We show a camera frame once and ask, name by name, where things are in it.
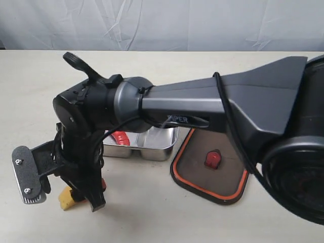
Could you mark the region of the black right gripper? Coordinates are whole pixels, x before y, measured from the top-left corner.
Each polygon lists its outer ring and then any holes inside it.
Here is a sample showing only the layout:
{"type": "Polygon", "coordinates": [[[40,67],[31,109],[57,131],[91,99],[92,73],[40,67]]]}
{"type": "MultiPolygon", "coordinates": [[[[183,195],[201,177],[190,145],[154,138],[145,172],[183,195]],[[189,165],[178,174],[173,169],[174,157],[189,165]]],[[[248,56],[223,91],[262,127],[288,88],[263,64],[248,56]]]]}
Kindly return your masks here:
{"type": "Polygon", "coordinates": [[[76,135],[57,123],[55,161],[63,166],[56,172],[71,189],[75,203],[88,202],[92,212],[106,205],[103,192],[106,182],[102,178],[103,130],[85,137],[76,135]]]}

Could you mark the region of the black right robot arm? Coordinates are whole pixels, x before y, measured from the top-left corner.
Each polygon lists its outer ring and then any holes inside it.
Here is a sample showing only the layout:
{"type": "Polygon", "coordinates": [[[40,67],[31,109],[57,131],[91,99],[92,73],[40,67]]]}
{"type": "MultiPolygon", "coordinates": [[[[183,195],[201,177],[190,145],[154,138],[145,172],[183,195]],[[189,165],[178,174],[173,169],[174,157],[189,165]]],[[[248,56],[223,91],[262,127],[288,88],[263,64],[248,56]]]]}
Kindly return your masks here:
{"type": "Polygon", "coordinates": [[[104,78],[78,56],[87,79],[57,95],[62,153],[77,164],[67,183],[99,186],[108,133],[186,127],[223,133],[268,194],[323,224],[323,56],[289,56],[249,71],[155,86],[143,77],[104,78]]]}

